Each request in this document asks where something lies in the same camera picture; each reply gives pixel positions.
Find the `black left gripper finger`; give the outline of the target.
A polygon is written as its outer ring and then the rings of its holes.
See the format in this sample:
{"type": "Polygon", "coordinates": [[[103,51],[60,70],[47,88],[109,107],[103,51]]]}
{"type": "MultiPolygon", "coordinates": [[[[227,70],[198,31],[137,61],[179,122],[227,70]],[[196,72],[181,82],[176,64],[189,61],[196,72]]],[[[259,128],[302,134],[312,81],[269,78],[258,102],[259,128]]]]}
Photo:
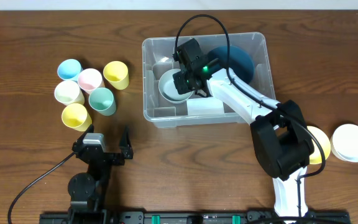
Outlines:
{"type": "Polygon", "coordinates": [[[84,132],[84,136],[86,136],[88,133],[94,133],[94,125],[90,124],[86,131],[84,132]]]}
{"type": "Polygon", "coordinates": [[[119,148],[124,159],[133,159],[134,152],[129,138],[129,127],[125,126],[121,140],[119,141],[119,148]]]}

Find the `grey small bowl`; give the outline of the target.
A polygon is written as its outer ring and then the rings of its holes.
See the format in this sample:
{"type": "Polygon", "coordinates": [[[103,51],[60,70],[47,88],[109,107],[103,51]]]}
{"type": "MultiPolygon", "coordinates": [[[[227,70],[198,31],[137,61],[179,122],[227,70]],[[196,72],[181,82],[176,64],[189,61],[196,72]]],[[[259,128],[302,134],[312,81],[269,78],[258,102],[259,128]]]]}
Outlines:
{"type": "Polygon", "coordinates": [[[193,91],[180,95],[175,87],[173,81],[173,75],[177,72],[180,72],[179,68],[174,68],[166,71],[160,78],[158,82],[158,90],[160,94],[169,102],[173,104],[183,103],[188,100],[193,91]]]}

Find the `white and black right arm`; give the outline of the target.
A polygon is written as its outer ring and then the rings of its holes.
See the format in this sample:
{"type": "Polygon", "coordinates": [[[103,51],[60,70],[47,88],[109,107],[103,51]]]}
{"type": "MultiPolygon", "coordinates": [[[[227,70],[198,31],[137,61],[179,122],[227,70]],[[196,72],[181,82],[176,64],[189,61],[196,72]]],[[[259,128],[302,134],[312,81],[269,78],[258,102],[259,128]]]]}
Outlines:
{"type": "Polygon", "coordinates": [[[144,117],[158,128],[246,123],[271,176],[275,213],[305,217],[302,179],[314,151],[300,107],[276,100],[260,33],[149,38],[142,44],[144,117]]]}

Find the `white small bowl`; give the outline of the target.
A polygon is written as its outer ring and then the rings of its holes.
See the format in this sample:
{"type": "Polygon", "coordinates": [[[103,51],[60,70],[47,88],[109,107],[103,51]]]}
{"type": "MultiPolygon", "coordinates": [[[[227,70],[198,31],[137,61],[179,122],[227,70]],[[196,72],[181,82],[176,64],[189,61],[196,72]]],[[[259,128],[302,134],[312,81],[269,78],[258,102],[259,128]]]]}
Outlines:
{"type": "Polygon", "coordinates": [[[330,139],[333,154],[342,161],[358,162],[358,126],[343,124],[330,139]]]}

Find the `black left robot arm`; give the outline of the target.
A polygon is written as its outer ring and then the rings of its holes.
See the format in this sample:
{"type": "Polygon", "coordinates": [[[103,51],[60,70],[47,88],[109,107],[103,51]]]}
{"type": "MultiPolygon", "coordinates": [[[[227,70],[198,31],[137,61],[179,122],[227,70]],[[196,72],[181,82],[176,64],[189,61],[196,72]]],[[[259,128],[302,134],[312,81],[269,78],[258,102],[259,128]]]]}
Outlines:
{"type": "Polygon", "coordinates": [[[133,158],[128,128],[123,130],[119,149],[120,152],[107,151],[104,135],[95,133],[92,124],[73,143],[74,155],[85,162],[88,169],[86,172],[74,175],[68,183],[71,209],[98,212],[104,208],[111,167],[123,166],[126,159],[133,158]]]}

